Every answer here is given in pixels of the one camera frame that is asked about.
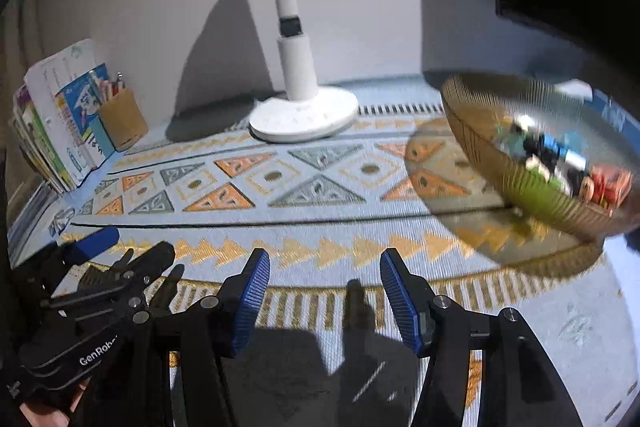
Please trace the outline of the person's left hand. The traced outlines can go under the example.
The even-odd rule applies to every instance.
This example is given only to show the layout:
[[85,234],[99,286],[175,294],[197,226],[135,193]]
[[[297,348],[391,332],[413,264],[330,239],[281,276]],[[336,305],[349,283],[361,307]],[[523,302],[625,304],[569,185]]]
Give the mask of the person's left hand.
[[78,403],[88,387],[89,381],[90,379],[87,378],[76,386],[72,397],[62,410],[35,402],[21,404],[20,410],[29,424],[34,427],[67,427],[70,423],[70,417],[77,409]]

